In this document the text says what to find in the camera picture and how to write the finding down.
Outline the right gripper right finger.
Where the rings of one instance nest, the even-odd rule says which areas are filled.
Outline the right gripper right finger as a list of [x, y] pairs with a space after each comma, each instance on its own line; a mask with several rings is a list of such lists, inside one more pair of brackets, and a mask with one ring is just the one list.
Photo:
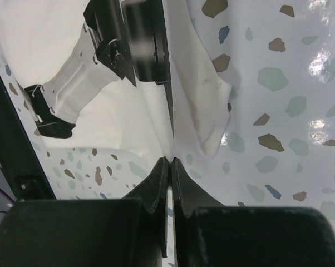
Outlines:
[[171, 163], [178, 266], [335, 266], [335, 234], [307, 207], [225, 206]]

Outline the white t shirt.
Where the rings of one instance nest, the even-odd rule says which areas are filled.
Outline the white t shirt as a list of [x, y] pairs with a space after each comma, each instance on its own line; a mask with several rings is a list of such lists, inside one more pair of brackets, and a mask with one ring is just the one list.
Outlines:
[[[22, 87], [47, 82], [77, 43], [86, 1], [0, 1], [0, 45]], [[80, 112], [73, 135], [49, 148], [124, 150], [154, 160], [182, 148], [214, 156], [226, 129], [231, 84], [217, 74], [185, 1], [168, 1], [176, 130], [161, 86], [128, 80], [105, 86]]]

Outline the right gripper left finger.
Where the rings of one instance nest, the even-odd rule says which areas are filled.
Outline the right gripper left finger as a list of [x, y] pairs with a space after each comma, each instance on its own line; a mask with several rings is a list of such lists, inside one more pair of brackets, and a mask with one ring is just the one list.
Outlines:
[[0, 224], [0, 266], [162, 266], [169, 162], [121, 199], [17, 203]]

